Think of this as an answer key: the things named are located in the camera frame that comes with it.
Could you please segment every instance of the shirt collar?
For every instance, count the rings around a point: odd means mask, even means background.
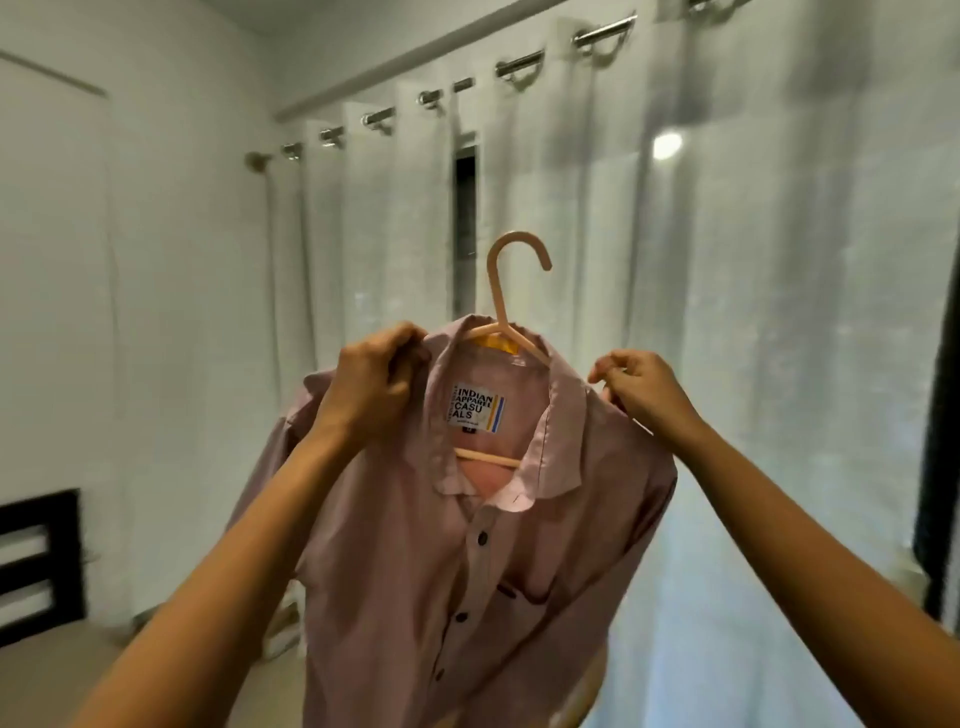
[[[488,316],[469,315],[424,340],[432,354],[432,365],[424,388],[420,431],[407,438],[404,453],[420,476],[444,495],[470,492],[449,439],[447,402],[439,401],[444,375],[467,331],[492,321]],[[580,451],[587,417],[588,388],[583,380],[548,342],[525,328],[517,330],[549,354],[550,391],[547,408],[514,478],[492,499],[492,504],[510,511],[526,510],[538,498],[556,497],[580,485]],[[530,366],[543,366],[523,350],[516,356]]]

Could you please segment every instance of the hanger hook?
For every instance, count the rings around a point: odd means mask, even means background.
[[[490,252],[487,253],[487,277],[490,279],[493,307],[496,309],[496,321],[504,327],[509,325],[507,321],[507,306],[503,303],[503,288],[500,286],[500,272],[497,269],[496,262],[500,257],[500,251],[511,243],[526,243],[537,253],[537,258],[540,259],[540,266],[544,271],[549,271],[553,268],[553,262],[550,260],[550,253],[546,251],[546,246],[543,245],[543,241],[532,232],[510,231],[505,232],[496,239],[496,242],[493,243],[490,248]]]

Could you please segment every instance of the floor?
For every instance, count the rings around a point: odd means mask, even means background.
[[[84,622],[0,648],[0,725],[60,728],[120,649]],[[302,695],[303,663],[291,649],[253,667],[229,728],[300,728]]]

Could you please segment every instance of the curtain rod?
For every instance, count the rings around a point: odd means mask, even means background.
[[[602,25],[598,28],[594,28],[591,31],[582,31],[575,35],[570,42],[573,44],[574,48],[583,48],[588,45],[592,45],[600,40],[605,38],[620,36],[627,34],[633,29],[634,23],[636,23],[636,13],[634,12],[629,17],[625,17],[622,20],[617,20],[615,23],[609,23],[607,25]],[[534,51],[529,53],[526,56],[521,56],[518,59],[512,61],[501,61],[499,62],[493,73],[498,79],[502,79],[505,76],[510,76],[512,73],[523,68],[529,68],[532,65],[537,65],[543,61],[544,51]],[[475,79],[467,77],[461,79],[460,81],[454,82],[453,92],[460,93],[461,91],[466,91],[468,88],[473,88],[476,85]],[[442,89],[436,88],[432,91],[421,91],[417,97],[417,103],[421,106],[429,107],[432,104],[436,104],[444,96]],[[396,107],[387,107],[386,109],[381,109],[380,111],[372,111],[370,113],[365,113],[360,121],[365,127],[373,127],[381,122],[386,121],[387,119],[393,118],[396,116]],[[343,135],[345,129],[344,127],[332,127],[330,129],[324,129],[320,132],[320,141],[326,144],[327,146],[335,146],[337,140],[341,135]],[[288,159],[299,159],[300,154],[303,151],[303,145],[301,142],[294,142],[292,144],[284,144],[281,147],[283,155]]]

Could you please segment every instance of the button-up shirt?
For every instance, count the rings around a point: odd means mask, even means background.
[[[676,483],[673,459],[535,334],[525,352],[424,342],[402,422],[331,490],[298,565],[307,728],[521,728],[563,702],[603,644]],[[308,376],[236,520],[306,434],[332,379]],[[469,400],[478,425],[462,426]],[[458,460],[465,447],[515,471]]]

